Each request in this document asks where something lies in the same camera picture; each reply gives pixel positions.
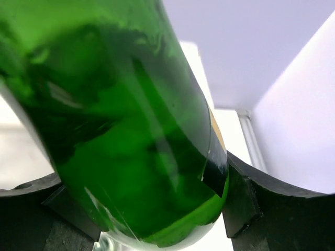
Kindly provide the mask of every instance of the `white backdrop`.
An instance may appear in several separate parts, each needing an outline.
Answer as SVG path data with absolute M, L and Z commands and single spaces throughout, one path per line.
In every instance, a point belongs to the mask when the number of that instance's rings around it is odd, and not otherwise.
M 252 122 L 269 174 L 335 192 L 335 13 L 261 99 Z
M 317 29 L 334 0 L 163 0 L 177 36 L 200 50 L 213 101 L 252 109 Z

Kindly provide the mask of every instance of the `bottle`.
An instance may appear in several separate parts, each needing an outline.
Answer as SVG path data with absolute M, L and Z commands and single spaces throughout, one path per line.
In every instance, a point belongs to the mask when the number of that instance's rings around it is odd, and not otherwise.
M 222 137 L 160 0 L 0 1 L 1 93 L 100 229 L 178 250 L 221 214 Z

